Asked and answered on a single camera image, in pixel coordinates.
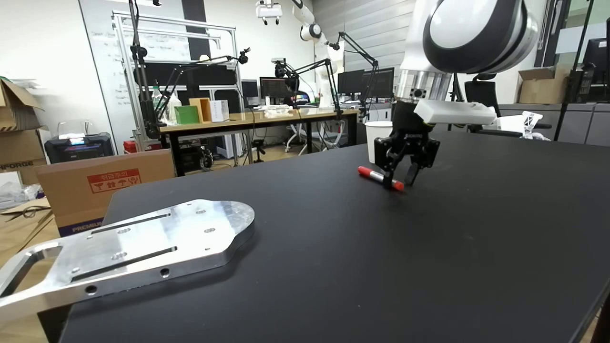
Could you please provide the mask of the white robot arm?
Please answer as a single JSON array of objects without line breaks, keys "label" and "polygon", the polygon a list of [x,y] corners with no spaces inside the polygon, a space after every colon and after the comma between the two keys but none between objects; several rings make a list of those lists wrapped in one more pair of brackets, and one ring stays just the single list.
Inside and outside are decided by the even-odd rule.
[{"label": "white robot arm", "polygon": [[539,24],[525,0],[417,0],[403,73],[390,106],[392,127],[373,138],[371,176],[390,190],[411,186],[434,163],[436,123],[491,125],[495,108],[449,100],[453,73],[493,77],[516,66],[537,43]]}]

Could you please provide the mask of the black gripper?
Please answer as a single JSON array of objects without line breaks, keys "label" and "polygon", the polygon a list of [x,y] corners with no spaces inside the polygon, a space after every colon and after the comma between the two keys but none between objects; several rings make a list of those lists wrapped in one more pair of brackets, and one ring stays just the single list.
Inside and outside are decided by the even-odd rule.
[{"label": "black gripper", "polygon": [[394,169],[403,155],[411,157],[405,184],[411,186],[422,167],[434,163],[440,142],[430,138],[430,127],[413,112],[413,102],[396,100],[390,106],[392,131],[375,140],[375,165],[382,169],[382,186],[394,188]]}]

